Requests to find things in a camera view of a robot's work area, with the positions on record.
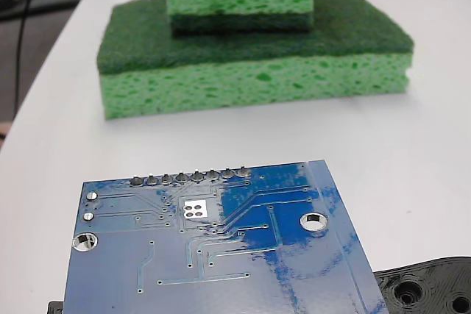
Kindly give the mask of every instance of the stacked sponges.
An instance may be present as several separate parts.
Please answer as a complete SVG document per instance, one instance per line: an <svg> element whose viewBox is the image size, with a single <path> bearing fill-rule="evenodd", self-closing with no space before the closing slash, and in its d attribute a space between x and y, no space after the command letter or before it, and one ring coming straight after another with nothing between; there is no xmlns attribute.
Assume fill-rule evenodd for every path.
<svg viewBox="0 0 471 314"><path fill-rule="evenodd" d="M365 0L315 8L314 0L118 6L98 57L106 118L405 90L413 43L398 25Z"/></svg>

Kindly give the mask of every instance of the white tabletop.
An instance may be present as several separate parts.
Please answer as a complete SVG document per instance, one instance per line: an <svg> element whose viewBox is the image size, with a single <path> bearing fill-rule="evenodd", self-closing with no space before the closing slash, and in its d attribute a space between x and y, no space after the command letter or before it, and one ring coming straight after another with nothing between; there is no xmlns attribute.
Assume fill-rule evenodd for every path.
<svg viewBox="0 0 471 314"><path fill-rule="evenodd" d="M374 271L471 256L471 0L369 0L416 43L402 95L103 119L114 5L82 0L0 153L0 307L62 300L82 182L327 160Z"/></svg>

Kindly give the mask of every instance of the circuit board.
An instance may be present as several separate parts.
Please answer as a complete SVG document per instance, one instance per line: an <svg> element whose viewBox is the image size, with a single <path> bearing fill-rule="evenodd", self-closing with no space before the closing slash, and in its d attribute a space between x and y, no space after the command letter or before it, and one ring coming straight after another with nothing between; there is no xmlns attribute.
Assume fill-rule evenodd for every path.
<svg viewBox="0 0 471 314"><path fill-rule="evenodd" d="M324 161L86 182L64 314L388 313Z"/></svg>

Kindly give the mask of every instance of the gray floor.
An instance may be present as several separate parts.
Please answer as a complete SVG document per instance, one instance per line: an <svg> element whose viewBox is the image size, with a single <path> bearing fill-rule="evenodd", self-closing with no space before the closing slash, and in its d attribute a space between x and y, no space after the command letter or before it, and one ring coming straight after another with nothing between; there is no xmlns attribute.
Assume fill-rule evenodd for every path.
<svg viewBox="0 0 471 314"><path fill-rule="evenodd" d="M21 100L24 99L72 11L38 15L28 19L21 55ZM0 23L0 121L11 121L13 117L15 54L19 25L19 21Z"/></svg>

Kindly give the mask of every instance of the scrubber layer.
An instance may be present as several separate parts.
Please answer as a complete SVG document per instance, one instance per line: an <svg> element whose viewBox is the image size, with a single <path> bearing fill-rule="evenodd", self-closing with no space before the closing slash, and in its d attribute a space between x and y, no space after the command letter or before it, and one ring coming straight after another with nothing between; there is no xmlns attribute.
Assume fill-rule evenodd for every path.
<svg viewBox="0 0 471 314"><path fill-rule="evenodd" d="M410 54L414 46L398 25L365 0L316 0L314 17L315 27L309 33L174 38L166 0L134 1L114 9L98 68L101 74L119 74L281 57Z"/></svg>
<svg viewBox="0 0 471 314"><path fill-rule="evenodd" d="M106 118L406 89L411 54L282 57L102 74Z"/></svg>

